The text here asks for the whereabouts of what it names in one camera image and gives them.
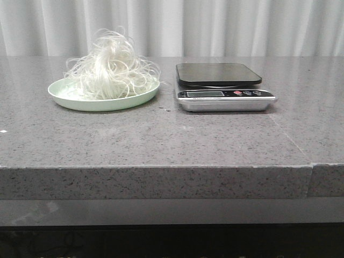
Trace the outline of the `white pleated curtain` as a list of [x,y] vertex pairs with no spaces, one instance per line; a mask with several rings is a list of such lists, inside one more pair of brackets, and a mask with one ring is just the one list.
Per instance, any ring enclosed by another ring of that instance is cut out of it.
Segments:
[[98,30],[144,56],[342,56],[343,1],[1,1],[2,56],[77,56]]

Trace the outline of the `silver black kitchen scale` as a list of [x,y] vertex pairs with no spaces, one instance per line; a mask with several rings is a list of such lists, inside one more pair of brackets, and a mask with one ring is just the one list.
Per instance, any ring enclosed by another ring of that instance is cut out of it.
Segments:
[[189,112],[264,111],[277,101],[262,77],[240,63],[176,65],[176,99]]

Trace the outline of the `light green round plate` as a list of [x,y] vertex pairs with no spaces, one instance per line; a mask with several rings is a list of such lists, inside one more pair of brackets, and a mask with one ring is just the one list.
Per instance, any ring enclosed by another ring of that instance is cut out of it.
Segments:
[[151,84],[147,92],[139,95],[117,99],[89,100],[81,98],[76,93],[75,87],[69,87],[67,83],[67,79],[60,79],[53,82],[48,87],[48,93],[57,104],[65,108],[90,112],[123,110],[144,104],[156,95],[160,86],[160,82],[157,81]]

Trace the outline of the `white vermicelli noodle bundle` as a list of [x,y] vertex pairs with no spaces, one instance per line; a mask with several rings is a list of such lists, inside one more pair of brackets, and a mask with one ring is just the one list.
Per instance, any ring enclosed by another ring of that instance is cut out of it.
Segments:
[[138,55],[125,30],[97,31],[89,53],[66,62],[66,95],[71,99],[97,101],[132,97],[160,85],[159,66]]

